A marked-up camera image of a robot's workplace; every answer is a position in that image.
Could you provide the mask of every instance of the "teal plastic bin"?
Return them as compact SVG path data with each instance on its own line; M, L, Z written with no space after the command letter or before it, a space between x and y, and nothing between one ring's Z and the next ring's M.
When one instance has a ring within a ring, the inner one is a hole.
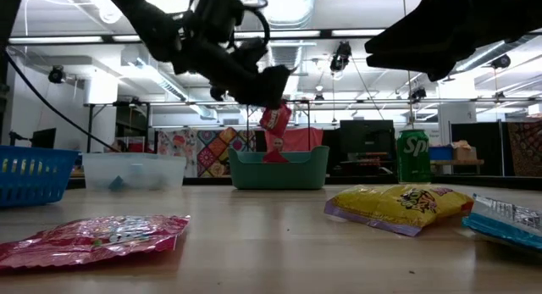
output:
M237 189L307 189L324 186L329 147L311 152L281 153L289 163L264 163L266 153L237 152L228 149L231 179Z

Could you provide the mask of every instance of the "table surface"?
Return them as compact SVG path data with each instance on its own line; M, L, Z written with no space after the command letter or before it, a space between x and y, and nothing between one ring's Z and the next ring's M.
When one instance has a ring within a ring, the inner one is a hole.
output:
M542 208L542 193L449 186ZM236 191L67 191L63 201L0 209L0 242L74 219L189 214L174 252L117 258L78 269L0 274L0 293L540 293L542 260L489 243L447 219L419 237L399 236L323 214L346 188Z

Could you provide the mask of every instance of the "sprite bottle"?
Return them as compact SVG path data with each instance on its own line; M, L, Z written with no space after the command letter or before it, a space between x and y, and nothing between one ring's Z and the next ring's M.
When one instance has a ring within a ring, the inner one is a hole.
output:
M397 140L399 182L429 183L429 138L423 130L404 130Z

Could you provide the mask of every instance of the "cardboard box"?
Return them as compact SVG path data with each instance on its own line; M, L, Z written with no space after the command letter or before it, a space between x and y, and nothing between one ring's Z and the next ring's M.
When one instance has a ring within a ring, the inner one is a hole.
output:
M477 160L476 147L471 147L470 150L459 147L454 149L454 160Z

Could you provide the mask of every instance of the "red snack packet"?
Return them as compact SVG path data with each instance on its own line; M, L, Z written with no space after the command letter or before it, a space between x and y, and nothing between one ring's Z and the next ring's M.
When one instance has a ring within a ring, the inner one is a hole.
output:
M282 137L285 134L288 121L290 121L290 116L291 110L282 103L279 109L267 108L260 119L260 125L274 136Z
M263 162L264 163L289 163L288 159L286 159L280 154L279 149L274 149L270 153L265 154L265 156L263 156Z
M0 244L0 269L93 263L134 252L174 250L189 216L81 219Z

